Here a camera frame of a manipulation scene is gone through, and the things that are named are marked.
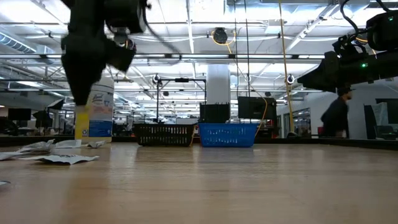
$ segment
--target wooden table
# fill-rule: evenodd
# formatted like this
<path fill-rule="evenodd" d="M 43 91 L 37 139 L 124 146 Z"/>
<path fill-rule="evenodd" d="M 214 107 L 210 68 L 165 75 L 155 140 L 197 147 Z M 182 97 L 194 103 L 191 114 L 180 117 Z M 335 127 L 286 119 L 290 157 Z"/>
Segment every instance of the wooden table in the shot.
<path fill-rule="evenodd" d="M 0 223 L 398 223 L 398 153 L 317 145 L 64 150 L 0 162 Z"/>

